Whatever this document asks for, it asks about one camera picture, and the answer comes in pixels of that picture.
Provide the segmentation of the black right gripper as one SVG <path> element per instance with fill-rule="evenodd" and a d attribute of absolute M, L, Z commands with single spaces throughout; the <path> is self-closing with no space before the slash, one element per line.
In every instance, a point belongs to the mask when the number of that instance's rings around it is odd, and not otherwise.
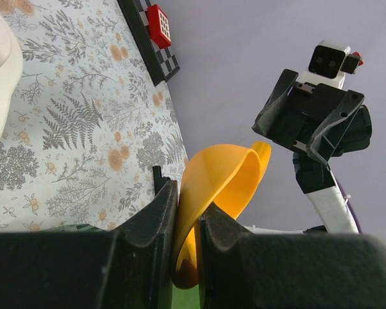
<path fill-rule="evenodd" d="M 333 156 L 365 149 L 365 96 L 319 84 L 312 93 L 293 85 L 285 69 L 252 129 L 258 135 L 321 164 Z"/>

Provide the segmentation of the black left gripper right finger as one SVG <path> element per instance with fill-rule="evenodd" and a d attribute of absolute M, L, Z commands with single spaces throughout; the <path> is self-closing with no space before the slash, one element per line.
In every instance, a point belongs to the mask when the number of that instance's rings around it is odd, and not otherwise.
<path fill-rule="evenodd" d="M 202 308 L 386 308 L 386 246 L 357 234 L 254 234 L 211 205 L 198 219 Z"/>

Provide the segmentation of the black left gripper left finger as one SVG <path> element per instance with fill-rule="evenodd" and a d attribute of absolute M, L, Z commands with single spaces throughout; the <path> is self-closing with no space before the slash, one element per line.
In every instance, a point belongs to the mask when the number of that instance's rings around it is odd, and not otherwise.
<path fill-rule="evenodd" d="M 178 186 L 112 231 L 0 233 L 0 308 L 170 308 Z"/>

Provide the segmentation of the green cat litter bag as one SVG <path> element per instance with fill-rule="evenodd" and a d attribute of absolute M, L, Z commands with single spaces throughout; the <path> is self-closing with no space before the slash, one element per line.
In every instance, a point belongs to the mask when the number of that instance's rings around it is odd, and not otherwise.
<path fill-rule="evenodd" d="M 105 232 L 104 229 L 89 224 L 60 225 L 48 229 L 48 232 Z M 199 290 L 194 287 L 182 290 L 173 286 L 172 308 L 175 309 L 199 309 Z"/>

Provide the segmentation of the yellow plastic litter scoop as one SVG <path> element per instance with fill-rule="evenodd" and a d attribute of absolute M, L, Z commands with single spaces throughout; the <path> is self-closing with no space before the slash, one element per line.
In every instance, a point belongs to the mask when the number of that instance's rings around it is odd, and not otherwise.
<path fill-rule="evenodd" d="M 199 282 L 196 223 L 215 203 L 237 219 L 253 198 L 268 168 L 271 145 L 256 141 L 250 147 L 216 144 L 195 154 L 185 167 L 176 212 L 170 273 L 179 289 Z"/>

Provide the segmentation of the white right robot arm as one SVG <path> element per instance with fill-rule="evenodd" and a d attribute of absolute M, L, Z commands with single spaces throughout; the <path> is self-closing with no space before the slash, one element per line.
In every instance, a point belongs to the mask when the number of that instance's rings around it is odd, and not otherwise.
<path fill-rule="evenodd" d="M 369 147 L 372 122 L 364 95 L 282 71 L 252 129 L 293 153 L 296 181 L 328 233 L 359 234 L 360 225 L 329 160 Z"/>

